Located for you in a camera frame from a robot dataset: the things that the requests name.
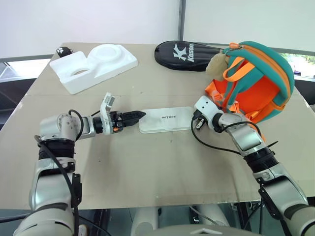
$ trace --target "cardboard surface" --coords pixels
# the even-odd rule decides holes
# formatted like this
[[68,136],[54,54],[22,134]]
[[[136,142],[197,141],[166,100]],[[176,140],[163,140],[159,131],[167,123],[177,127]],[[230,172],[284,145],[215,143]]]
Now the cardboard surface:
[[[68,43],[85,54],[97,44]],[[0,208],[28,209],[38,147],[33,136],[43,118],[76,109],[99,110],[106,94],[123,112],[193,106],[208,78],[203,72],[173,71],[154,61],[155,45],[124,45],[139,65],[76,95],[70,95],[47,66],[0,132]],[[285,110],[259,124],[272,147],[307,196],[315,195],[315,115],[298,91]],[[235,149],[228,134],[206,127],[205,142]],[[83,184],[80,209],[250,201],[260,198],[246,162],[233,153],[198,143],[189,130],[141,134],[137,125],[101,134],[75,146],[76,172]]]

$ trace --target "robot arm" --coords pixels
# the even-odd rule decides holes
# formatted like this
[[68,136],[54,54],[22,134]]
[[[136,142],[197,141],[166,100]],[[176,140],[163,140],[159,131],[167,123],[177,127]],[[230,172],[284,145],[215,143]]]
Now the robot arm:
[[40,123],[40,136],[35,139],[39,146],[39,159],[30,191],[30,207],[33,210],[14,232],[14,236],[77,234],[77,225],[72,209],[75,204],[64,176],[47,149],[56,157],[65,170],[76,197],[76,206],[81,202],[82,184],[75,174],[74,143],[78,139],[117,133],[124,127],[134,125],[145,113],[111,112],[114,97],[107,93],[100,107],[100,116],[74,117],[69,114],[44,119]]
[[[205,121],[210,129],[221,132],[228,125],[248,121],[242,114],[228,114],[219,110],[206,96],[195,104],[194,119],[200,128]],[[271,216],[285,222],[294,236],[315,235],[315,207],[309,206],[302,189],[279,163],[257,131],[248,124],[226,129],[238,151],[260,184],[259,193]]]

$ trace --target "plush toy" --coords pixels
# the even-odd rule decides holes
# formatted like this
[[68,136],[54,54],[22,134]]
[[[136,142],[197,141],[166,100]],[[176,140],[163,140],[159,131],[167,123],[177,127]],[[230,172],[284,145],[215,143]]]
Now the plush toy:
[[206,68],[206,73],[210,76],[210,81],[212,80],[218,80],[218,81],[223,81],[223,72],[227,69],[229,57],[226,56],[223,53],[218,53],[215,54],[207,68]]

